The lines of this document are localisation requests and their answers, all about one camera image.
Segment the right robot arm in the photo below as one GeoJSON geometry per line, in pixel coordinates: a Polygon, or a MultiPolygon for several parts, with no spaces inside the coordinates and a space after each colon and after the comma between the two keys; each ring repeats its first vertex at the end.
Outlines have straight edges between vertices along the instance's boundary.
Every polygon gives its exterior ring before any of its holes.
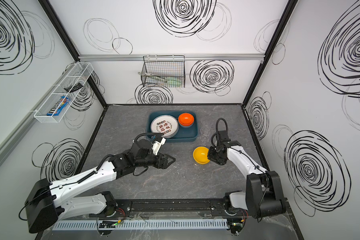
{"type": "Polygon", "coordinates": [[[287,211],[280,176],[268,171],[247,154],[243,146],[232,141],[227,131],[212,135],[212,146],[208,151],[208,160],[225,165],[232,162],[246,179],[245,191],[228,193],[228,209],[246,210],[257,220],[284,214],[287,211]]]}

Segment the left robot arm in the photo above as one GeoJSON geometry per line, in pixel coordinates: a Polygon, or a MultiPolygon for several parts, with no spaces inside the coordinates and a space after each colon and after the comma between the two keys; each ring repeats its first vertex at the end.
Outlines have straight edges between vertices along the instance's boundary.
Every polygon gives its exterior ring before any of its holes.
{"type": "Polygon", "coordinates": [[[138,167],[167,169],[176,159],[160,153],[166,139],[162,134],[153,134],[152,141],[138,135],[130,149],[116,155],[106,155],[95,168],[80,174],[53,182],[47,179],[37,181],[23,210],[31,234],[37,234],[56,222],[80,215],[113,216],[120,211],[118,203],[109,192],[81,197],[80,194],[101,184],[133,174],[138,167]]]}

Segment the orange bowl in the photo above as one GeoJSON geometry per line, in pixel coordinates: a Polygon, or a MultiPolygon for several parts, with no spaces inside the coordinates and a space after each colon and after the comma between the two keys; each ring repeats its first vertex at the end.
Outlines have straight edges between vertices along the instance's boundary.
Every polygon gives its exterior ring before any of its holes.
{"type": "Polygon", "coordinates": [[[189,125],[189,124],[195,122],[195,118],[190,113],[182,113],[178,117],[178,122],[183,125],[189,125]]]}

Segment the yellow bowl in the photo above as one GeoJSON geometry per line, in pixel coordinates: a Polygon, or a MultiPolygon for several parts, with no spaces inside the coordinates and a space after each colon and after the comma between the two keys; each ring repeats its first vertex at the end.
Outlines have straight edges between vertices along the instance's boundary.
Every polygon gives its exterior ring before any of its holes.
{"type": "Polygon", "coordinates": [[[197,147],[193,151],[193,158],[194,160],[201,165],[205,165],[210,162],[208,159],[208,151],[209,149],[206,147],[197,147]]]}

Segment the blue bowl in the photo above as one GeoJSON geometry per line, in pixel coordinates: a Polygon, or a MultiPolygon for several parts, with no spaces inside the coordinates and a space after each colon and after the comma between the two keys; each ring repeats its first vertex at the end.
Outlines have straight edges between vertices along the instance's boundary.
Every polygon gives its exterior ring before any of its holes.
{"type": "Polygon", "coordinates": [[[193,125],[194,125],[194,122],[191,123],[191,124],[189,124],[189,125],[183,125],[183,124],[179,123],[179,126],[180,126],[180,127],[186,128],[186,129],[187,129],[187,128],[191,128],[193,125]]]}

